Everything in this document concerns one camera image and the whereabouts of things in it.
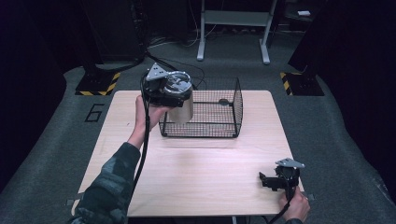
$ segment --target white cylinder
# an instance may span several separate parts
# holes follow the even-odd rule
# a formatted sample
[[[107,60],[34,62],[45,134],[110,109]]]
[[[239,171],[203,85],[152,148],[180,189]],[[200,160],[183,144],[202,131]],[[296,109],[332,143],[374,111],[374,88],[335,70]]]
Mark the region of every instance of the white cylinder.
[[[169,118],[175,123],[187,123],[193,116],[193,99],[192,93],[190,99],[184,101],[182,107],[175,107],[169,112]]]

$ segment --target gray carpet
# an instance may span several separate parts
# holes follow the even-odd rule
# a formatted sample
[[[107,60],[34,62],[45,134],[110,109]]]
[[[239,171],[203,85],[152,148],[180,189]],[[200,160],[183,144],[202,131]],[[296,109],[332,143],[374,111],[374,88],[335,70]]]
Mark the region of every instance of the gray carpet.
[[[230,35],[207,40],[203,62],[196,61],[198,43],[188,48],[166,44],[149,52],[198,66],[206,77],[239,77],[243,90],[273,94],[293,157],[306,165],[301,173],[304,188],[316,197],[306,223],[393,223],[396,206],[376,170],[346,132],[326,84],[318,78],[323,97],[288,96],[283,88],[279,73],[294,71],[287,62],[301,36],[277,34],[269,49],[270,65],[262,63],[259,38]],[[193,77],[203,75],[195,67],[169,63]],[[122,72],[115,91],[138,90],[140,76],[152,64],[146,59]],[[75,95],[83,74],[82,68],[64,74],[64,99],[0,195],[0,223],[64,223],[70,218],[71,207],[64,203],[78,192],[113,96]],[[93,104],[104,104],[96,107],[102,115],[98,122],[84,122]],[[261,217],[249,217],[248,221],[264,223]]]

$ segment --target black cable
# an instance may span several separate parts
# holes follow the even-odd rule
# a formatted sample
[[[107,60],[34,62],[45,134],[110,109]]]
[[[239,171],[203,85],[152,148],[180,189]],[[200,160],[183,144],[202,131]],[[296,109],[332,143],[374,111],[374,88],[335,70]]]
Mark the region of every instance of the black cable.
[[[145,130],[145,137],[143,141],[143,149],[142,149],[142,157],[140,158],[140,164],[139,167],[137,168],[136,176],[134,177],[134,187],[132,189],[132,194],[130,201],[132,200],[132,197],[134,195],[134,190],[136,189],[137,182],[139,181],[140,174],[142,173],[143,166],[145,164],[146,160],[146,155],[148,151],[148,145],[149,145],[149,125],[150,125],[150,119],[149,119],[149,99],[147,100],[144,94],[143,90],[143,81],[144,78],[146,77],[147,74],[144,74],[141,79],[140,79],[140,91],[143,99],[143,105],[145,107],[145,114],[146,114],[146,130]]]
[[[293,189],[293,188],[290,187],[289,181],[288,181],[288,179],[284,176],[283,173],[281,173],[281,176],[283,176],[283,177],[285,178],[285,180],[286,180],[286,188],[285,188],[286,193],[288,194],[288,192],[290,192],[290,190],[293,190],[293,193],[292,193],[291,195],[294,196],[295,189]],[[286,213],[286,211],[288,211],[288,209],[289,209],[289,207],[290,207],[290,202],[291,202],[291,199],[292,199],[292,196],[291,196],[291,195],[289,195],[288,202],[285,204],[285,206],[283,207],[283,209],[282,209],[276,216],[274,216],[274,217],[271,219],[271,221],[269,221],[269,222],[267,221],[268,224],[273,224],[273,223],[274,223],[275,221],[277,221],[280,217],[282,217],[283,214]]]

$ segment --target camouflage sleeve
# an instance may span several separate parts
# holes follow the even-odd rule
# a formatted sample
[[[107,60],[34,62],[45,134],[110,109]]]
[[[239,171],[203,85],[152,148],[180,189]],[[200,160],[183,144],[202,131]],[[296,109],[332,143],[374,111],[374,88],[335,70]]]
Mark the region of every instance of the camouflage sleeve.
[[[124,143],[86,189],[69,223],[124,223],[140,151]]]

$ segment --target yellow black hazard tape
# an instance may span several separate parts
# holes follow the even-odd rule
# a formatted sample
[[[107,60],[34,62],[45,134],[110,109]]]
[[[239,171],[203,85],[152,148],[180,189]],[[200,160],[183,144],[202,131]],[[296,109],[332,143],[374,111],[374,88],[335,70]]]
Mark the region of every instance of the yellow black hazard tape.
[[[286,74],[300,75],[301,73],[280,73],[280,77],[282,78],[283,87],[285,88],[286,94],[293,95],[290,84],[286,79]]]
[[[110,95],[111,92],[113,92],[114,88],[116,88],[119,77],[120,73],[114,75],[106,91],[76,91],[76,95]]]

